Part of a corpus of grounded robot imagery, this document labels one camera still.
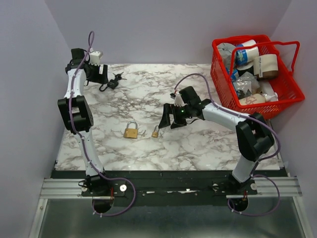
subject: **red basket handle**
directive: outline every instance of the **red basket handle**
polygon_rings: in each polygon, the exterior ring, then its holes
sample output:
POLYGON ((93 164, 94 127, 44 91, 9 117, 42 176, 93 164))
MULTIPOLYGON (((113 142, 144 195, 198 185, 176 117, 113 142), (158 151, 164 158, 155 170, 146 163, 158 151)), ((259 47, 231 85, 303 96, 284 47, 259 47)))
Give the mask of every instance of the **red basket handle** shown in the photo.
POLYGON ((291 68, 292 68, 291 74, 293 75, 293 73, 294 73, 294 65, 295 65, 296 58, 297 58, 297 55, 298 55, 298 50, 299 50, 299 47, 300 47, 299 41, 290 41, 290 42, 270 41, 270 42, 257 43, 257 44, 252 45, 252 46, 236 47, 236 48, 233 49, 232 55, 231 55, 231 64, 230 64, 229 76, 232 75, 233 62, 234 62, 234 54, 235 54, 238 50, 247 50, 247 49, 254 48, 254 47, 256 47, 256 46, 267 46, 267 45, 282 45, 282 46, 296 45, 296 51, 295 51, 295 53, 294 53, 294 57, 293 57, 292 65, 291 65, 291 68))

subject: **brass padlock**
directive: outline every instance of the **brass padlock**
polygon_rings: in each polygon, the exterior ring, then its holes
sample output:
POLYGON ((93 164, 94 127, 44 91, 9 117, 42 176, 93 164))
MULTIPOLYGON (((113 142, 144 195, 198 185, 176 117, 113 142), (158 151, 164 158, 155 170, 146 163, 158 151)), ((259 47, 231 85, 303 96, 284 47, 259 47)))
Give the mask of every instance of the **brass padlock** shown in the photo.
POLYGON ((124 131, 123 137, 124 138, 137 138, 137 136, 138 136, 138 124, 132 120, 127 124, 127 128, 124 131), (135 129, 129 128, 129 125, 132 123, 135 124, 135 129))
POLYGON ((154 127, 154 131, 152 132, 152 137, 158 138, 158 136, 159 136, 159 126, 156 125, 156 126, 154 127))

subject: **padlock body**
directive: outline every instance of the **padlock body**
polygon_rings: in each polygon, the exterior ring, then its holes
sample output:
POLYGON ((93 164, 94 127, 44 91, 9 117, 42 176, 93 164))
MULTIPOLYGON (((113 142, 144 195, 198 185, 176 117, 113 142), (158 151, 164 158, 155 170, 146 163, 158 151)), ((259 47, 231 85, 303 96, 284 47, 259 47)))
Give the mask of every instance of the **padlock body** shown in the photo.
POLYGON ((137 138, 138 137, 138 130, 132 128, 126 128, 124 131, 124 138, 137 138))
POLYGON ((157 131, 153 131, 152 133, 152 137, 158 138, 159 133, 157 131))

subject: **gray floor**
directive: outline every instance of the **gray floor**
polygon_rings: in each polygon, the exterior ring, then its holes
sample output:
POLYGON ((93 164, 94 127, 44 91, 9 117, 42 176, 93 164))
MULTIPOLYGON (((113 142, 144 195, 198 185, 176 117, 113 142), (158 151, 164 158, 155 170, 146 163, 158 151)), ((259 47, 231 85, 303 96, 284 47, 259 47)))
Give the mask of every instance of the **gray floor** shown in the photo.
MULTIPOLYGON (((248 212, 271 209, 276 199, 253 199, 248 212)), ((42 238, 303 238, 293 199, 274 213, 244 217, 227 207, 132 207, 112 218, 93 216, 89 200, 51 200, 42 238)))

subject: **white marble surface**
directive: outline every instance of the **white marble surface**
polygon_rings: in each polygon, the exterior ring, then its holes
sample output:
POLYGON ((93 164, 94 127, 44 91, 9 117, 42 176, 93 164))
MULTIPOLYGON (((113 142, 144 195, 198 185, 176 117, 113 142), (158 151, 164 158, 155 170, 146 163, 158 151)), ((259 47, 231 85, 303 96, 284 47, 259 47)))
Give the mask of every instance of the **white marble surface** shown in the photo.
MULTIPOLYGON (((189 73, 199 72, 209 80, 212 96, 219 103, 210 77, 210 64, 126 64, 110 65, 109 79, 124 72, 115 90, 85 87, 85 97, 94 116, 93 137, 106 170, 232 170, 239 158, 236 134, 216 123, 198 120, 192 125, 151 134, 159 124, 163 104, 173 103, 169 94, 189 73), (127 123, 139 126, 137 139, 123 138, 127 123)), ((204 81, 192 77, 180 89, 192 85, 201 99, 207 98, 204 81)), ((65 132, 56 164, 57 170, 84 170, 78 144, 65 132)), ((278 170, 276 158, 260 163, 260 170, 278 170)))

